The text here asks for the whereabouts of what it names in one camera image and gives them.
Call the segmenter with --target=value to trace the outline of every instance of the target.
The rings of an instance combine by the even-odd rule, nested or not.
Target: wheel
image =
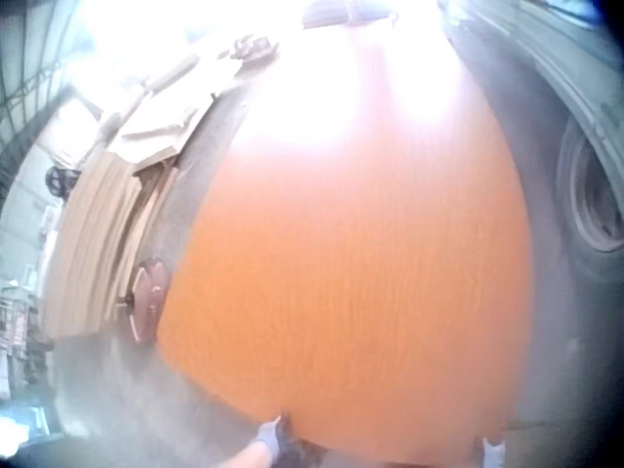
[[[600,283],[624,281],[624,222],[596,151],[570,117],[557,167],[557,192],[575,269]]]

